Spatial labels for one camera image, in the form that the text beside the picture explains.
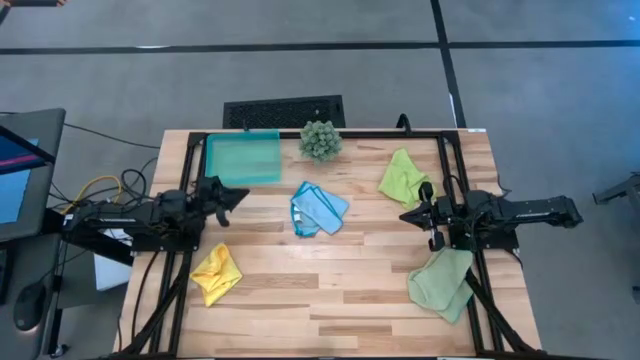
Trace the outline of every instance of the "floor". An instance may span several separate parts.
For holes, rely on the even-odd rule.
[[[446,68],[441,51],[424,45],[443,35],[426,0],[101,0],[16,8],[0,25],[0,49],[176,45],[202,52],[0,50],[0,110],[63,107],[69,123],[159,144],[168,128],[220,127],[226,101],[340,94],[348,127],[389,127],[405,112],[414,127],[486,128],[501,181],[514,190],[510,198],[565,194],[585,219],[574,230],[518,229],[544,349],[635,359],[640,306],[631,286],[640,283],[639,225],[626,201],[596,206],[591,193],[624,180],[640,162],[640,92],[634,85],[640,47],[615,42],[640,40],[640,6],[633,0],[439,4],[450,42],[487,45],[452,48],[452,67]],[[540,46],[488,46],[532,41]],[[207,47],[325,42],[424,46],[275,52]],[[72,196],[95,176],[139,168],[155,155],[67,128],[54,178]],[[69,312],[61,338],[72,349],[64,359],[111,350],[123,294],[114,289],[99,304]],[[101,326],[90,326],[98,320]]]

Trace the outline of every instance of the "folded towel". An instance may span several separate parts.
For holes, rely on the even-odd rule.
[[[435,310],[449,323],[458,321],[473,291],[464,281],[471,266],[470,251],[444,248],[431,255],[427,264],[409,274],[409,298]]]
[[[209,307],[242,279],[242,273],[233,262],[227,246],[218,244],[190,277],[202,287],[204,304]]]
[[[333,235],[342,227],[342,216],[348,208],[349,203],[345,200],[305,181],[291,198],[295,233],[309,237],[322,228]]]
[[[407,149],[402,148],[393,153],[378,191],[400,201],[405,209],[412,210],[420,200],[418,190],[423,181],[429,181],[429,177],[416,168]]]

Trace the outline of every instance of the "light green cloth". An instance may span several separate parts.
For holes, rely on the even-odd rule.
[[[434,253],[425,266],[409,274],[409,298],[455,324],[473,295],[464,281],[472,261],[466,250],[444,248]]]
[[[401,148],[393,153],[378,191],[400,201],[405,209],[412,210],[420,200],[418,190],[423,181],[429,181],[429,177],[416,168],[407,149]]]

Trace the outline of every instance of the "wooden table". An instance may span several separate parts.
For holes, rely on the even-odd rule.
[[[189,132],[165,132],[152,194],[178,188]],[[499,193],[487,134],[460,130],[460,138],[471,188]],[[345,140],[340,156],[321,166],[301,157],[298,140],[282,140],[281,184],[251,188],[228,216],[228,228],[220,227],[215,217],[207,220],[192,269],[225,242],[244,278],[210,308],[190,281],[179,356],[473,355],[466,310],[452,326],[409,300],[407,273],[431,256],[429,234],[399,221],[405,210],[377,191],[393,151],[400,147],[443,194],[434,140]],[[448,153],[455,169],[452,151]],[[344,226],[334,236],[322,231],[310,239],[294,235],[289,200],[304,180],[349,202]],[[525,341],[539,347],[519,264],[504,251],[485,255],[498,308]],[[121,318],[125,345],[150,258],[142,254],[133,265]],[[180,263],[178,258],[174,274]],[[163,266],[161,253],[143,291],[137,331],[156,306]],[[486,313],[479,303],[478,308],[485,347],[490,348]],[[167,319],[160,350],[168,347]]]

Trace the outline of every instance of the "translucent green container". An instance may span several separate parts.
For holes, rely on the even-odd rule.
[[[225,186],[279,183],[282,177],[278,130],[207,136],[205,176]]]

